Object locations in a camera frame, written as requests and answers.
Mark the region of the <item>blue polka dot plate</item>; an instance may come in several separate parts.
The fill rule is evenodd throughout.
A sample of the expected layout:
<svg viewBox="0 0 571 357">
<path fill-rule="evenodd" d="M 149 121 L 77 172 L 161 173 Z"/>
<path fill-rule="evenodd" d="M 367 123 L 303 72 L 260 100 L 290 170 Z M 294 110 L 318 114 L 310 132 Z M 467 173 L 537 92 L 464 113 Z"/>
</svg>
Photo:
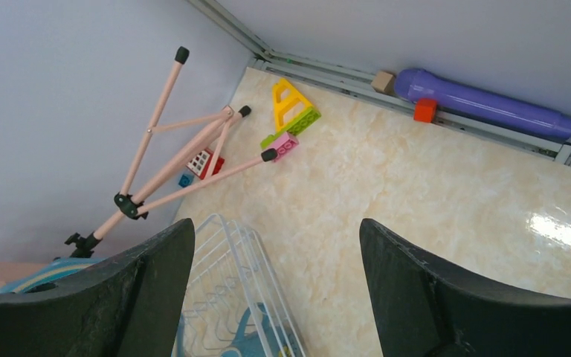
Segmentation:
<svg viewBox="0 0 571 357">
<path fill-rule="evenodd" d="M 74 274 L 101 261 L 103 258 L 58 258 L 32 275 L 5 284 L 0 288 L 0 294 L 27 293 L 34 287 Z"/>
</svg>

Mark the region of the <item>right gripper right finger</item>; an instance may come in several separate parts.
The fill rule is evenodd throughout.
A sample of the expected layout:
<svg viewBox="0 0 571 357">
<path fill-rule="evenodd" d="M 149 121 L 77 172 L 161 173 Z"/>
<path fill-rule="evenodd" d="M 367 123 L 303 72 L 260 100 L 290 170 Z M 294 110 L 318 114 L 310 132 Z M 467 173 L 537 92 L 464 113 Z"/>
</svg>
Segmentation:
<svg viewBox="0 0 571 357">
<path fill-rule="evenodd" d="M 374 219 L 359 240 L 385 356 L 571 356 L 571 298 L 469 271 Z"/>
</svg>

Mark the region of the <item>blue floral mug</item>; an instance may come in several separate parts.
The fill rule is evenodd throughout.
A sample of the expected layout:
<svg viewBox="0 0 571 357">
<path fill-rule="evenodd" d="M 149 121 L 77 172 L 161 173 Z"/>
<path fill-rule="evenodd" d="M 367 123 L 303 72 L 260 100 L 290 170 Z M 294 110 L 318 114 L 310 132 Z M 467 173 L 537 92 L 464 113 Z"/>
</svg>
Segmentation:
<svg viewBox="0 0 571 357">
<path fill-rule="evenodd" d="M 301 356 L 302 350 L 292 329 L 277 324 L 272 325 L 263 303 L 256 303 L 261 325 L 254 332 L 246 332 L 251 319 L 251 308 L 247 308 L 242 315 L 238 329 L 229 346 L 221 351 L 220 356 L 267 356 L 260 338 L 260 331 L 264 333 L 268 344 L 268 351 L 272 356 Z"/>
</svg>

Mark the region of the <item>white wire dish rack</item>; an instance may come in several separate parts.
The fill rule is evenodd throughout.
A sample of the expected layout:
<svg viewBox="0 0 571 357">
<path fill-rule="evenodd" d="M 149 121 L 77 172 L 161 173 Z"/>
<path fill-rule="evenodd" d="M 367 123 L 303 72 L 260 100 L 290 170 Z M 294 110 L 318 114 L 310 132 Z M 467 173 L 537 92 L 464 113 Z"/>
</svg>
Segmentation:
<svg viewBox="0 0 571 357">
<path fill-rule="evenodd" d="M 293 330 L 301 356 L 305 356 L 259 234 L 214 213 L 197 225 L 196 244 L 172 355 L 220 356 L 231 344 L 247 308 L 251 308 L 251 319 L 245 331 L 260 327 L 256 303 L 263 303 L 274 327 L 281 324 Z M 259 333 L 267 356 L 272 356 L 264 333 Z"/>
</svg>

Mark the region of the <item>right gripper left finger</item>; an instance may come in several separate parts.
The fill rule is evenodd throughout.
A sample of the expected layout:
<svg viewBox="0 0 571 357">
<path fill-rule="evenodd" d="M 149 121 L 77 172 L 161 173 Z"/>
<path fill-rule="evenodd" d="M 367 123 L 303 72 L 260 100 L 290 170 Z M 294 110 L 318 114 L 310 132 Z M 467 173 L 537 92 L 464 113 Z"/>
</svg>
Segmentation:
<svg viewBox="0 0 571 357">
<path fill-rule="evenodd" d="M 67 277 L 0 294 L 0 356 L 170 356 L 195 242 L 181 219 Z"/>
</svg>

